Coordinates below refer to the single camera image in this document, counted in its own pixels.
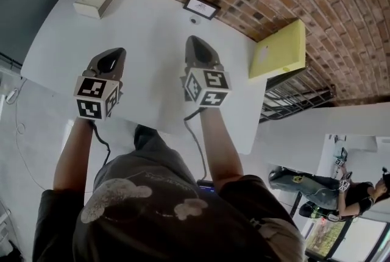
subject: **picture frame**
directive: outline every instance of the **picture frame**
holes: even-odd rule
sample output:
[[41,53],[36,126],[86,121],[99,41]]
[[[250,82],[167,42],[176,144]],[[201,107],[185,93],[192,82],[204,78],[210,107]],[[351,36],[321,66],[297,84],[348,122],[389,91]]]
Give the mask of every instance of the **picture frame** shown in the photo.
[[211,20],[217,15],[221,8],[206,0],[187,0],[184,3],[183,9]]

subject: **white floor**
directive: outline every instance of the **white floor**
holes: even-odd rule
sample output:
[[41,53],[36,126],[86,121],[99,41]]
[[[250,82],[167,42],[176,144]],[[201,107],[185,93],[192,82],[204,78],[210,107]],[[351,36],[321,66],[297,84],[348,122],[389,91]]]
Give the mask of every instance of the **white floor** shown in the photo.
[[[4,81],[0,89],[18,88],[22,80]],[[15,110],[17,106],[17,123]],[[55,166],[62,147],[76,117],[74,100],[53,93],[33,82],[23,86],[17,103],[0,108],[0,200],[10,209],[19,246],[27,261],[31,260],[35,223],[42,189],[34,183],[18,152],[23,155],[32,177],[45,189],[51,188]],[[22,134],[16,133],[16,126]],[[133,149],[133,131],[136,124],[110,118],[98,125],[99,134],[111,147],[110,159]],[[167,144],[179,151],[196,179],[203,176],[202,162],[191,136],[162,134]],[[260,161],[259,148],[251,155],[242,155],[246,174],[265,178],[270,166]],[[107,151],[94,137],[88,167],[87,191],[102,166]]]

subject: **person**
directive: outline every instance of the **person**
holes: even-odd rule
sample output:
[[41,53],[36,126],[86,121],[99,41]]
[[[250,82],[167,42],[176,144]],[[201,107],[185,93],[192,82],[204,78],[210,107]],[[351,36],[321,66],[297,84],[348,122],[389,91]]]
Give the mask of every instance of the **person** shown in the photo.
[[103,166],[84,205],[92,128],[77,118],[41,197],[33,261],[303,261],[301,234],[264,182],[244,175],[219,109],[200,120],[217,193],[196,185],[156,130],[138,126],[135,151]]
[[[343,176],[345,166],[340,167]],[[278,168],[269,175],[269,184],[273,189],[292,193],[301,192],[310,202],[320,208],[336,210],[339,217],[359,216],[374,204],[390,197],[390,174],[383,177],[375,186],[371,182],[354,183],[349,180],[347,191],[340,191],[339,180],[321,177],[304,172]]]

